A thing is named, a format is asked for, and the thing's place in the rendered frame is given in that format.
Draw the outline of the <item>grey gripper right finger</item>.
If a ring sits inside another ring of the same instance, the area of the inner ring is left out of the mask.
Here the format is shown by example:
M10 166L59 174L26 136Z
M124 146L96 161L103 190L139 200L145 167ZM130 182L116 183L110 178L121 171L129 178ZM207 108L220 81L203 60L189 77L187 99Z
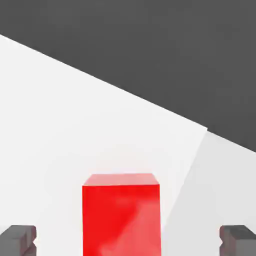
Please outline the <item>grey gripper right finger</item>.
M256 234L245 225L222 225L219 256L256 256Z

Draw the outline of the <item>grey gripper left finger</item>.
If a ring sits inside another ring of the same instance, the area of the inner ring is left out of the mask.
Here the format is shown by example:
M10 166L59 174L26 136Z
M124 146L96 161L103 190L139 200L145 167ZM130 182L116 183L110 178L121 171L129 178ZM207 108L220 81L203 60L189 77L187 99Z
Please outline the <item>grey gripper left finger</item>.
M34 225L11 225L0 234L0 256L37 256Z

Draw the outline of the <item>small red cube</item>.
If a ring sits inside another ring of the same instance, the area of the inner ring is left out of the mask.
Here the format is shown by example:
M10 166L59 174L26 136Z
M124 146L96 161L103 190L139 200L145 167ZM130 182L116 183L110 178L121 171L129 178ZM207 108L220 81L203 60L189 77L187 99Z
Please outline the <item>small red cube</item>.
M93 174L82 186L83 256L162 256L152 173Z

